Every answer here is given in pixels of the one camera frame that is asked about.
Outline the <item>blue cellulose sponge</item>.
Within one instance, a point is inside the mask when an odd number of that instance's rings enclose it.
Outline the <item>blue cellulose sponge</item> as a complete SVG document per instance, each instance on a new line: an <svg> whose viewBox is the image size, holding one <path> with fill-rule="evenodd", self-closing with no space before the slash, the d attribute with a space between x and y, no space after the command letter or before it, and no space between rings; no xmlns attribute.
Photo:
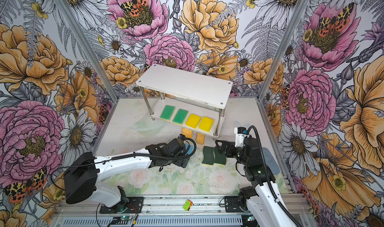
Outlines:
<svg viewBox="0 0 384 227"><path fill-rule="evenodd" d="M187 144L187 149L185 151L185 157L186 159L190 158L191 156L194 155L194 153L196 152L196 145L194 143L188 143Z"/></svg>

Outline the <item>yellow sponge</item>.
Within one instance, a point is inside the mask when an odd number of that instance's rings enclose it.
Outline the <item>yellow sponge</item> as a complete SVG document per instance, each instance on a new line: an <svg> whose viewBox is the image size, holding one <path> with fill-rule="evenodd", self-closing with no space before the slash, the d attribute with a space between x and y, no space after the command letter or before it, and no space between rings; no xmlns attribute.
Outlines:
<svg viewBox="0 0 384 227"><path fill-rule="evenodd" d="M213 123L213 119L204 116L199 124L199 129L205 132L210 132Z"/></svg>
<svg viewBox="0 0 384 227"><path fill-rule="evenodd" d="M196 129L196 127L198 126L200 121L201 121L200 116L195 115L195 114L191 114L186 121L186 126L193 128L193 129Z"/></svg>

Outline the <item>green scrub sponge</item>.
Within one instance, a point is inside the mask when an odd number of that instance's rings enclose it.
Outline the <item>green scrub sponge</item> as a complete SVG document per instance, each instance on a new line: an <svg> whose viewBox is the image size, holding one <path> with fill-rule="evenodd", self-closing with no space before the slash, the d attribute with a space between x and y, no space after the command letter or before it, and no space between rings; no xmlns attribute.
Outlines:
<svg viewBox="0 0 384 227"><path fill-rule="evenodd" d="M160 119L170 120L176 107L172 105L166 105L160 115Z"/></svg>
<svg viewBox="0 0 384 227"><path fill-rule="evenodd" d="M185 109L179 109L173 118L173 123L183 125L186 117L188 116L188 111Z"/></svg>

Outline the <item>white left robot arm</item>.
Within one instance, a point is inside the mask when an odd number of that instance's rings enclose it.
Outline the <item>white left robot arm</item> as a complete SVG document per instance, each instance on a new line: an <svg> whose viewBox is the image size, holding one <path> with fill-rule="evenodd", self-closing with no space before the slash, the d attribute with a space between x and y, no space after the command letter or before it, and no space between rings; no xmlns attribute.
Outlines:
<svg viewBox="0 0 384 227"><path fill-rule="evenodd" d="M196 149L196 143L181 134L169 143L151 144L126 154L94 156L86 152L64 173L66 203L73 205L90 200L115 212L123 212L130 206L123 187L110 186L104 179L153 167L161 171L172 164L185 168Z"/></svg>

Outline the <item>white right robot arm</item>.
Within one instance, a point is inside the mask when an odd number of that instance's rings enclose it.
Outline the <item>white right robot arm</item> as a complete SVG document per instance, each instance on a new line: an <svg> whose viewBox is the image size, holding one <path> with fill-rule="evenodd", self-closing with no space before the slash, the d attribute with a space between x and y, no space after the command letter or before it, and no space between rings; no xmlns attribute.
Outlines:
<svg viewBox="0 0 384 227"><path fill-rule="evenodd" d="M246 137L239 143L216 140L220 154L236 159L244 165L245 176L251 186L242 188L238 199L240 206L249 211L261 227L300 227L279 192L258 137Z"/></svg>

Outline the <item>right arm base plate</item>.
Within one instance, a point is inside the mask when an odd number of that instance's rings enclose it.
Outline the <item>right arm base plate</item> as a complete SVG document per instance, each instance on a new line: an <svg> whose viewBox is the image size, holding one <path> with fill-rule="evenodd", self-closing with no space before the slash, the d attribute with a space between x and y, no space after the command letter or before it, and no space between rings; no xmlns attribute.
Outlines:
<svg viewBox="0 0 384 227"><path fill-rule="evenodd" d="M226 213L247 213L248 210L245 210L241 207L241 203L238 197L235 196L225 196L224 197L224 208Z"/></svg>

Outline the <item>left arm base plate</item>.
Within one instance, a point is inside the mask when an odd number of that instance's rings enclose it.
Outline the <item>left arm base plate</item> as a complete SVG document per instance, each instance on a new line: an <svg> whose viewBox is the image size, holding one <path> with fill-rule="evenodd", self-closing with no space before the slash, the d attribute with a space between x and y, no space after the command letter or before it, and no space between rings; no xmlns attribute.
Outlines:
<svg viewBox="0 0 384 227"><path fill-rule="evenodd" d="M142 212L144 197L127 197L120 200L113 207L100 207L100 214L140 214Z"/></svg>

